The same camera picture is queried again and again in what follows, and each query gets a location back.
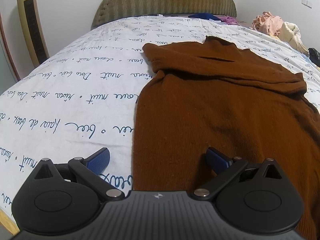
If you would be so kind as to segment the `brown knit sweater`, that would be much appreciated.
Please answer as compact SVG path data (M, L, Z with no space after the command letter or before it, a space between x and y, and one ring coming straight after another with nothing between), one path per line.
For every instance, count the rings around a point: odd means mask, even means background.
M201 186L213 176L209 147L253 163L273 158L303 198L299 233L319 239L319 112L302 73L213 36L143 51L154 77L137 103L133 188Z

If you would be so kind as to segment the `cream clothes pile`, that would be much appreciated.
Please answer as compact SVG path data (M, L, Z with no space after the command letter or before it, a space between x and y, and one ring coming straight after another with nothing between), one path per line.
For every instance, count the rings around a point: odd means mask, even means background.
M306 48L306 46L304 46L301 39L300 29L296 24L284 22L281 26L278 38L281 41L288 43L293 49L297 50L298 52L309 56L309 50L308 48Z

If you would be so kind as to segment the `pink clothes pile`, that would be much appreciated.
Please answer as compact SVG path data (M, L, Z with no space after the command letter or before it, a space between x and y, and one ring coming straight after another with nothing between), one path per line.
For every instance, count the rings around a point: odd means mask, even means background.
M257 15L253 19L252 27L254 30L269 36L278 36L284 21L279 16L272 15L269 11L265 11L262 15Z

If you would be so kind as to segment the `white script-print bed sheet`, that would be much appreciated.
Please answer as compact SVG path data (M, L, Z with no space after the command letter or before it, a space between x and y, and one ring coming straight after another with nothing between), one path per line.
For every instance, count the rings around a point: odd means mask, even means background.
M198 18L123 18L78 38L1 93L1 210L11 215L16 193L42 158L66 163L103 147L110 159L101 177L128 192L136 103L153 78L144 44L203 42L207 36L303 73L305 96L319 106L319 70L287 43Z

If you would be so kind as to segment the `dark patterned garment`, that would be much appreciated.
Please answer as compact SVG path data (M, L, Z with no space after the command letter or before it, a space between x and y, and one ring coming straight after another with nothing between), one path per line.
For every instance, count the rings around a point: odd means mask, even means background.
M309 48L309 59L317 67L320 67L320 52L317 51L315 48Z

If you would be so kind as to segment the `purple garment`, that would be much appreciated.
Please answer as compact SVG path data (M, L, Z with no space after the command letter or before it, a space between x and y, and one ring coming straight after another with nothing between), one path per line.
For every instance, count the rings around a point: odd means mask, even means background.
M218 15L217 18L219 18L222 23L227 25L240 25L239 22L231 16Z

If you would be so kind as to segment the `blue garment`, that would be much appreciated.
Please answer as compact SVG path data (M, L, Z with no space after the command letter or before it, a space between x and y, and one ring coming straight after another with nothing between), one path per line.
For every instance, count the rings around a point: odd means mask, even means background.
M213 21L221 21L220 18L216 17L215 15L212 15L210 13L201 12L196 14L191 14L188 16L189 18L198 18L202 20L213 20Z

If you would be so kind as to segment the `olive striped headboard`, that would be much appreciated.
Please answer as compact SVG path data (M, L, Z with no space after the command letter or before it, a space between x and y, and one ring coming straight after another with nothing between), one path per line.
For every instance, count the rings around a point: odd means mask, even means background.
M179 15L208 12L214 15L237 16L233 0L102 0L92 29L126 17L144 15Z

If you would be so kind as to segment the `gold tower air conditioner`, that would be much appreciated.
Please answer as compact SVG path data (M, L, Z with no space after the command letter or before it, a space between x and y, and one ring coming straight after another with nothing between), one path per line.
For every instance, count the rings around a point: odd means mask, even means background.
M37 0L17 0L17 9L31 61L34 68L37 68L49 58L37 8Z

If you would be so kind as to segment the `white wall switch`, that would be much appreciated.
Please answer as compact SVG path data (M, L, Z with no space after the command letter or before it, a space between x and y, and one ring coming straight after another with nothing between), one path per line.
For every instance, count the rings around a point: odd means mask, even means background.
M302 0L301 3L302 3L302 5L304 5L308 8L312 8L312 6L313 6L312 2L310 2L308 0Z

